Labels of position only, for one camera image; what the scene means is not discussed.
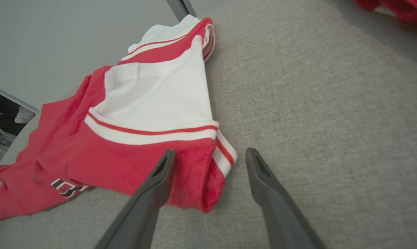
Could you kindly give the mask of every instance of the gray fabric surface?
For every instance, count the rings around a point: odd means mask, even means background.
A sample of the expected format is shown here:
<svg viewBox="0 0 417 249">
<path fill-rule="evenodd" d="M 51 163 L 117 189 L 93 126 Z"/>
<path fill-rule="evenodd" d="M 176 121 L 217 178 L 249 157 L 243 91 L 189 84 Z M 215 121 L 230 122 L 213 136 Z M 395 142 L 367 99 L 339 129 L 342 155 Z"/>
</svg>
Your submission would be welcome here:
<svg viewBox="0 0 417 249">
<path fill-rule="evenodd" d="M 341 0 L 232 0 L 198 15 L 214 21 L 211 105 L 239 159 L 210 214 L 161 209 L 152 248 L 268 247 L 250 146 L 327 247 L 417 249 L 417 33 Z M 92 248 L 127 200 L 95 188 L 0 221 L 0 248 Z"/>
</svg>

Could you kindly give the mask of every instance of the white shoe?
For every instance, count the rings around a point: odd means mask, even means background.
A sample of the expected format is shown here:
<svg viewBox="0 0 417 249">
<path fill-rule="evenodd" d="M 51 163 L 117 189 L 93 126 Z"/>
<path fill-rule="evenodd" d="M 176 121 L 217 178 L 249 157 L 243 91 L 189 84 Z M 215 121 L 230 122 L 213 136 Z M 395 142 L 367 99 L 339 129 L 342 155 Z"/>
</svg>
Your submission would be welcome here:
<svg viewBox="0 0 417 249">
<path fill-rule="evenodd" d="M 35 116 L 34 112 L 21 106 L 19 107 L 19 112 L 16 115 L 15 123 L 28 123 L 34 116 Z"/>
</svg>

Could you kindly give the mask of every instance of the red cloth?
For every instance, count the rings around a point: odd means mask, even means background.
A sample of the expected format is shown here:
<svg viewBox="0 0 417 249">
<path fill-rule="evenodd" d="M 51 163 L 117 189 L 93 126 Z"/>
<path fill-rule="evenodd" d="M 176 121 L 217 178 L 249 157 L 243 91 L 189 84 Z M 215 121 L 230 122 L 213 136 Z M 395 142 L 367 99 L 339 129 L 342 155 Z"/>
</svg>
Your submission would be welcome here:
<svg viewBox="0 0 417 249">
<path fill-rule="evenodd" d="M 142 52 L 124 63 L 154 63 L 180 56 L 196 35 L 206 35 L 211 19 L 200 21 L 176 43 Z M 204 51 L 211 52 L 212 44 Z M 0 219 L 33 214 L 71 200 L 88 186 L 133 194 L 169 148 L 177 151 L 177 169 L 168 205 L 209 212 L 225 184 L 213 153 L 218 148 L 234 159 L 216 139 L 168 141 L 149 145 L 118 144 L 98 136 L 84 122 L 90 107 L 105 98 L 106 66 L 86 76 L 70 98 L 44 104 L 38 128 L 15 164 L 0 165 Z"/>
<path fill-rule="evenodd" d="M 385 6 L 399 19 L 417 24 L 417 0 L 356 0 L 359 7 L 375 11 L 379 6 Z"/>
</svg>

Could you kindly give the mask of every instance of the sneaker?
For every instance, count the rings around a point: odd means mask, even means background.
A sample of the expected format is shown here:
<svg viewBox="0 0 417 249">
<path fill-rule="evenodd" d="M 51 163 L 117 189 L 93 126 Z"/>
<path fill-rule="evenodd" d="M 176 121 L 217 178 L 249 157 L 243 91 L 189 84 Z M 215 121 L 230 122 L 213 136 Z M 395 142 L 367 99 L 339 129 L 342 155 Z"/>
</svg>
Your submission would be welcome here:
<svg viewBox="0 0 417 249">
<path fill-rule="evenodd" d="M 34 116 L 35 116 L 34 112 L 21 106 L 19 107 L 19 112 L 16 115 L 15 123 L 28 123 Z"/>
</svg>

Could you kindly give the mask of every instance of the folded fabric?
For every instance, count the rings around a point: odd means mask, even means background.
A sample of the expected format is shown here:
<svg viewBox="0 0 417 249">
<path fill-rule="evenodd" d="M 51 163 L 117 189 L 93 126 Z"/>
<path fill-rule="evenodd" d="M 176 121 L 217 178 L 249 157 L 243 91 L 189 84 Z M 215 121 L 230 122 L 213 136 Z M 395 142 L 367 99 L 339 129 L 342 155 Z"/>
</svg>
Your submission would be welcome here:
<svg viewBox="0 0 417 249">
<path fill-rule="evenodd" d="M 211 19 L 156 25 L 116 66 L 45 104 L 15 164 L 0 165 L 0 219 L 71 200 L 89 186 L 133 194 L 169 148 L 177 168 L 168 205 L 209 212 L 237 159 L 213 120 L 204 61 Z"/>
<path fill-rule="evenodd" d="M 417 0 L 355 0 L 357 5 L 368 11 L 398 17 L 417 24 Z"/>
</svg>

